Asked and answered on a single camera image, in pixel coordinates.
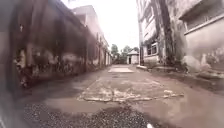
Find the wet road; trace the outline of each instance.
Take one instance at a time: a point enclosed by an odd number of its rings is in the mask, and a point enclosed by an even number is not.
[[[222,128],[223,97],[133,66],[114,65],[25,91],[31,128]]]

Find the doorway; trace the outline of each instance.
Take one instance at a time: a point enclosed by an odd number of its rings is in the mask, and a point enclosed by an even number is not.
[[[131,64],[131,57],[129,57],[129,64]]]

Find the narrow street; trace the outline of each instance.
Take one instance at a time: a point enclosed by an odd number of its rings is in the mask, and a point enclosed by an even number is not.
[[[128,65],[45,83],[17,102],[34,128],[224,126],[223,96]]]

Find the concrete wall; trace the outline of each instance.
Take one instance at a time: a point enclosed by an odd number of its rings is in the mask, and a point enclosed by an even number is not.
[[[105,65],[98,40],[60,1],[23,2],[10,35],[21,85],[79,75]]]
[[[127,64],[129,64],[129,58],[131,58],[131,64],[138,64],[139,63],[139,56],[138,55],[129,55],[127,57]]]
[[[187,55],[204,65],[224,71],[224,17],[198,30],[187,33]]]
[[[146,14],[149,13],[148,10],[151,10],[152,12],[152,17],[148,20],[149,25],[146,28],[141,28],[140,31],[140,33],[143,33],[143,42],[140,44],[140,55],[144,56],[140,58],[143,58],[144,65],[147,67],[151,67],[151,65],[154,64],[172,65],[174,63],[174,51],[170,32],[169,13],[165,0],[137,0],[137,3],[140,13],[139,22],[142,24],[140,26],[145,26],[144,20],[142,20],[142,18],[146,19]],[[157,54],[144,55],[147,53],[147,44],[152,44],[155,42],[158,43]]]
[[[223,70],[223,66],[221,65],[224,64],[222,58],[224,38],[222,36],[223,30],[220,29],[223,27],[223,18],[214,17],[206,23],[201,24],[201,27],[193,31],[187,30],[184,20],[182,21],[179,19],[202,2],[208,3],[211,1],[166,0],[170,14],[175,59],[186,63],[189,68],[195,71],[204,71],[208,69],[220,71]]]

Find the sky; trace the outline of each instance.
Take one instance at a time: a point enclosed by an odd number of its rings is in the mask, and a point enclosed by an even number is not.
[[[104,36],[111,46],[139,46],[136,0],[61,0],[68,8],[93,5]]]

